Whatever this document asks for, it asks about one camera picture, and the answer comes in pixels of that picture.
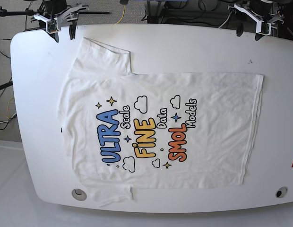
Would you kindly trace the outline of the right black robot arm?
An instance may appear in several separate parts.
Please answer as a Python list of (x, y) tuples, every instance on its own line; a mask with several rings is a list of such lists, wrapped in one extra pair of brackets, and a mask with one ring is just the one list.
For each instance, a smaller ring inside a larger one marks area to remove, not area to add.
[(34, 14), (34, 19), (39, 22), (40, 29), (56, 42), (59, 42), (58, 32), (61, 31), (63, 22), (70, 22), (69, 36), (73, 40), (76, 37), (79, 12), (86, 9), (88, 5), (70, 6), (65, 0), (43, 0), (41, 7)]

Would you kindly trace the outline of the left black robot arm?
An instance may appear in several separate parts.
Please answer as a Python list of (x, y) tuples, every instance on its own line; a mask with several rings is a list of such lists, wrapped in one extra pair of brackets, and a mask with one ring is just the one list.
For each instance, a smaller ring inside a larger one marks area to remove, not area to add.
[(264, 36), (271, 36), (272, 31), (277, 29), (277, 23), (284, 22), (284, 15), (281, 10), (273, 11), (274, 2), (272, 0), (238, 0), (228, 5), (230, 15), (235, 15), (238, 19), (236, 36), (242, 36), (244, 32), (244, 22), (247, 18), (256, 23), (255, 40), (258, 41)]

